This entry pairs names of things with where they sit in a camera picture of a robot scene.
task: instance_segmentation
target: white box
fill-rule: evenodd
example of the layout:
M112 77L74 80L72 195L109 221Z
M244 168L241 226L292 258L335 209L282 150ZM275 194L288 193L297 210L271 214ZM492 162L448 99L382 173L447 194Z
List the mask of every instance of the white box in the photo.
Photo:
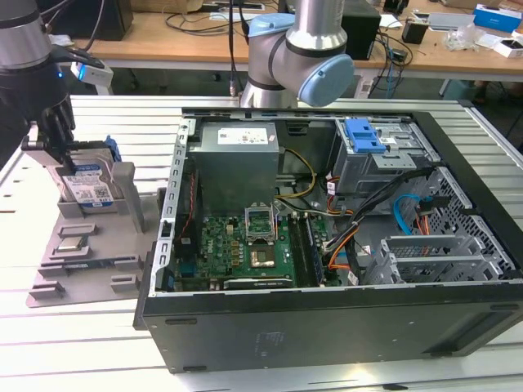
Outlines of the white box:
M523 45L516 39L502 39L494 45L493 49L508 59L523 58Z

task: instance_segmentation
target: light blue joint cap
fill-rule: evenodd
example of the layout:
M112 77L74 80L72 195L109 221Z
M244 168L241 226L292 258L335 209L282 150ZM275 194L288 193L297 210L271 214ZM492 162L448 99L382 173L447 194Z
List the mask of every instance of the light blue joint cap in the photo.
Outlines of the light blue joint cap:
M298 98L310 106L327 106L351 84L354 62L349 55L337 55L320 64L303 82Z
M251 21L248 37L259 37L279 33L290 29L294 25L294 15L291 14L263 14Z

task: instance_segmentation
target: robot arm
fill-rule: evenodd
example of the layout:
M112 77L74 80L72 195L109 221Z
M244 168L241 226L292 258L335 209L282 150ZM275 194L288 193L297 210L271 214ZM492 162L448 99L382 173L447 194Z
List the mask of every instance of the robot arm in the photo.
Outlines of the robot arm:
M22 149L71 168L74 117L60 62L104 65L84 51L51 45L34 0L0 0L0 100L26 122Z
M254 18L249 33L248 85L242 107L290 108L297 98L326 106L354 75L341 27L343 0L297 0L296 16Z

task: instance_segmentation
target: circuit board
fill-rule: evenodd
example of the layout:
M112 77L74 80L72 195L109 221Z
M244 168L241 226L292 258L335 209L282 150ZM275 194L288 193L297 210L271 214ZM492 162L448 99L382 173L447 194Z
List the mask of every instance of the circuit board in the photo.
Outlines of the circuit board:
M260 219L258 216L254 216L249 224L249 232L266 232L270 228L266 219ZM315 218L311 221L311 227L314 231L315 245L320 247L322 241L327 238L324 222L321 218ZM184 282L184 286L192 282L204 289L204 282L211 279L285 278L292 280L293 287L296 287L294 261L288 236L288 218L278 217L274 244L249 244L246 233L244 216L205 217L201 252L196 262L183 262L178 265L178 276ZM264 256L267 260L258 256L261 253L256 251L257 249L270 249L270 256ZM274 258L274 263L267 264L271 258Z

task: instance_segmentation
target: blue cable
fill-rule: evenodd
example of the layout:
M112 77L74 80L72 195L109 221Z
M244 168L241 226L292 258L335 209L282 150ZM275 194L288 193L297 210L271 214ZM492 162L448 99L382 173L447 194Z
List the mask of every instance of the blue cable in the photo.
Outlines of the blue cable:
M413 198L417 202L421 201L422 198L417 196L416 194L402 194L399 196L396 201L394 202L394 207L392 208L392 211L394 212L394 217L396 221L398 222L398 225L400 225L400 228L403 230L403 232L407 235L412 235L412 232L410 231L409 227L403 220L403 217L400 213L400 201L404 198Z
M389 49L389 52L391 54L391 66L389 67L389 73L387 75L387 93L385 95L385 98L389 98L389 91L391 90L391 83L392 79L391 76L394 73L394 63L392 62L392 49Z

